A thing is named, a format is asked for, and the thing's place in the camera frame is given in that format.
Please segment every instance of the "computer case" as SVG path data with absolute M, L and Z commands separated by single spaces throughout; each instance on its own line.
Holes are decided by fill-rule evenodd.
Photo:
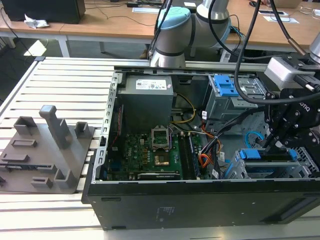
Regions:
M 251 91 L 253 91 L 253 88 L 248 84 L 250 83 L 248 80 L 255 80 L 253 82 L 254 86 L 265 94 L 263 88 L 265 85 L 260 85 L 258 77 L 261 72 L 256 71 L 253 66 L 250 68 L 248 67 L 248 70 L 241 72 L 239 78 L 247 81 L 245 86 Z M 183 70 L 118 67 L 115 70 L 110 83 L 101 137 L 98 148 L 88 166 L 82 195 L 82 202 L 92 205 L 103 230 L 288 224 L 320 205 L 320 178 L 318 177 L 320 171 L 314 163 L 319 156 L 314 155 L 312 158 L 308 154 L 307 150 L 309 149 L 304 147 L 295 149 L 297 155 L 294 163 L 308 168 L 307 175 L 296 176 L 292 174 L 289 177 L 271 176 L 269 178 L 257 176 L 251 179 L 224 177 L 228 176 L 227 171 L 233 163 L 237 150 L 245 148 L 244 135 L 241 134 L 241 131 L 246 133 L 258 131 L 262 135 L 266 134 L 268 125 L 264 121 L 264 115 L 258 113 L 248 116 L 239 125 L 239 129 L 234 129 L 230 135 L 226 134 L 219 137 L 224 145 L 222 148 L 224 160 L 220 163 L 222 167 L 226 166 L 226 170 L 223 174 L 220 174 L 222 177 L 213 177 L 214 171 L 212 168 L 203 173 L 206 178 L 202 178 L 202 175 L 196 178 L 187 177 L 184 168 L 182 168 L 182 171 L 175 171 L 175 174 L 182 173 L 183 178 L 180 180 L 139 179 L 141 172 L 153 173 L 152 171 L 154 171 L 154 173 L 159 173 L 156 168 L 161 169 L 160 174 L 165 173 L 168 168 L 174 170 L 175 161 L 180 161 L 181 164 L 190 163 L 184 160 L 192 159 L 193 155 L 191 153 L 197 151 L 197 147 L 192 141 L 199 138 L 200 135 L 194 134 L 192 136 L 180 132 L 174 134 L 171 141 L 173 147 L 169 151 L 170 165 L 157 166 L 155 157 L 154 163 L 152 157 L 150 157 L 150 162 L 145 161 L 144 163 L 143 159 L 149 159 L 149 155 L 156 156 L 155 151 L 150 147 L 146 148 L 146 146 L 151 145 L 150 137 L 143 133 L 134 138 L 129 132 L 125 132 L 126 121 L 130 121 L 130 119 L 122 120 L 122 115 L 118 111 L 122 109 L 121 113 L 125 115 L 128 107 L 140 109 L 140 106 L 137 108 L 128 106 L 119 97 L 119 93 L 121 95 L 121 92 L 131 89 L 133 86 L 128 81 L 133 81 L 134 86 L 136 86 L 135 89 L 138 91 L 137 81 L 140 79 L 152 81 L 153 79 L 159 79 L 160 76 L 163 79 L 170 77 L 172 83 L 167 85 L 167 89 L 173 88 L 174 93 L 183 93 L 184 96 L 192 100 L 196 109 L 208 109 L 208 105 L 215 109 L 215 106 L 228 102 L 219 101 L 215 92 L 217 80 L 221 75 L 232 79 L 231 71 L 219 69 L 189 68 Z M 206 90 L 202 91 L 200 85 L 203 85 Z M 149 89 L 148 91 L 152 93 L 162 90 Z M 237 97 L 230 96 L 229 98 L 229 101 L 233 102 L 232 111 L 235 111 L 235 107 L 241 109 L 239 105 L 245 104 L 239 103 Z M 203 102 L 196 102 L 193 99 L 203 99 Z M 178 100 L 177 97 L 173 99 L 171 112 L 173 115 L 175 112 L 187 111 Z M 249 107 L 246 105 L 242 110 L 245 111 Z M 230 111 L 230 108 L 224 109 L 226 113 Z M 145 113 L 146 111 L 138 111 L 136 115 Z M 190 141 L 190 144 L 180 144 L 183 139 L 187 139 L 187 143 Z M 256 136 L 253 135 L 248 139 L 252 149 L 259 148 L 256 140 Z M 180 156 L 175 156 L 176 149 L 183 149 L 187 152 L 185 154 L 184 151 L 181 151 Z M 127 168 L 127 166 L 137 165 L 134 168 L 138 168 L 138 163 L 141 162 L 139 158 L 142 160 L 143 168 L 139 167 L 136 176 L 133 167 Z M 266 169 L 257 168 L 255 170 L 258 174 L 263 175 Z M 290 171 L 291 169 L 286 169 L 285 173 L 289 174 Z
M 78 24 L 86 12 L 84 0 L 2 0 L 11 21 L 32 19 Z

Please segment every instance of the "blue cable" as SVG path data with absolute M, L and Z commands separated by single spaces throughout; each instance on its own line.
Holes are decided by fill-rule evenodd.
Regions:
M 250 134 L 255 134 L 257 135 L 261 140 L 265 139 L 264 136 L 257 131 L 248 131 L 245 136 L 244 136 L 244 144 L 248 149 L 251 149 L 251 145 L 249 144 L 249 135 Z

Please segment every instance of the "desk leg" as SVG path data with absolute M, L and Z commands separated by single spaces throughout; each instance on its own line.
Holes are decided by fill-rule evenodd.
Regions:
M 69 46 L 68 40 L 59 39 L 58 41 L 59 41 L 62 56 L 64 58 L 70 58 L 70 46 Z
M 14 38 L 13 37 L 2 37 L 4 42 L 9 46 L 9 48 L 14 49 L 16 48 Z
M 194 58 L 196 55 L 196 48 L 194 46 L 191 47 L 190 57 Z
M 105 42 L 104 41 L 100 41 L 99 42 L 99 45 L 100 45 L 100 53 L 105 53 L 106 50 L 105 50 Z

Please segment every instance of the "slotted aluminum table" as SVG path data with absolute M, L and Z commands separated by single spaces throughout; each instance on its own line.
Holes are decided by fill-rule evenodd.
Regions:
M 38 112 L 45 104 L 55 105 L 57 117 L 68 124 L 86 121 L 95 127 L 75 194 L 0 193 L 1 240 L 320 239 L 320 207 L 287 225 L 103 231 L 91 205 L 81 203 L 81 195 L 90 156 L 97 148 L 114 66 L 148 66 L 148 62 L 47 57 L 31 65 L 1 105 L 0 153 L 15 134 L 13 125 L 19 116 L 44 122 Z M 232 70 L 235 66 L 187 62 L 187 67 Z M 252 64 L 241 67 L 253 69 Z M 254 68 L 261 71 L 266 65 Z

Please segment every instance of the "wooden desk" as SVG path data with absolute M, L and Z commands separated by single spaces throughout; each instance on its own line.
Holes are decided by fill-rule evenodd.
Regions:
M 132 12 L 132 8 L 128 8 L 126 5 L 99 5 L 98 3 L 106 3 L 101 0 L 96 0 L 96 5 L 93 0 L 86 0 L 86 3 L 90 4 L 86 5 L 85 15 L 79 24 L 50 22 L 50 27 L 32 29 L 23 22 L 10 22 L 7 16 L 6 19 L 20 38 L 58 40 L 64 57 L 70 56 L 68 40 L 100 42 L 102 52 L 104 51 L 104 42 L 140 44 L 151 42 L 154 33 L 153 24 L 157 18 L 156 14 Z M 308 8 L 320 9 L 320 3 L 303 2 L 301 4 Z M 261 9 L 269 10 L 270 8 L 262 6 Z M 284 25 L 289 34 L 303 48 L 308 49 L 320 32 L 320 20 L 299 12 L 299 9 L 280 8 L 279 10 L 287 12 L 292 18 L 300 22 L 299 24 L 284 23 Z M 254 7 L 249 5 L 248 0 L 229 0 L 228 11 L 230 15 L 236 14 L 239 17 L 240 30 L 246 34 L 254 13 Z M 119 16 L 127 16 L 141 24 Z M 293 52 L 293 48 L 284 37 L 278 23 L 268 22 L 263 16 L 265 15 L 259 14 L 257 17 L 247 49 Z M 231 17 L 231 19 L 232 24 L 236 26 L 236 19 L 234 17 Z M 14 37 L 2 19 L 0 19 L 0 36 Z M 226 44 L 233 47 L 238 41 L 236 34 L 230 34 Z
M 302 6 L 320 9 L 320 3 L 302 2 Z M 261 10 L 272 10 L 270 7 L 262 5 Z M 229 0 L 228 11 L 229 14 L 236 14 L 239 17 L 240 30 L 246 34 L 250 26 L 252 16 L 255 8 L 248 4 L 248 0 Z M 284 11 L 290 15 L 291 18 L 296 19 L 299 24 L 284 22 L 284 26 L 293 39 L 296 40 L 303 48 L 308 49 L 309 45 L 316 38 L 320 32 L 320 20 L 313 18 L 311 15 L 300 12 L 300 7 L 292 8 L 279 8 L 278 10 Z M 277 22 L 269 22 L 264 16 L 265 14 L 258 14 L 252 34 L 248 42 L 248 48 L 253 47 L 270 47 L 272 49 L 281 49 L 283 47 L 290 47 L 287 39 L 281 31 Z M 231 17 L 232 25 L 237 26 L 235 17 Z M 238 37 L 235 34 L 230 34 L 226 43 L 238 44 Z

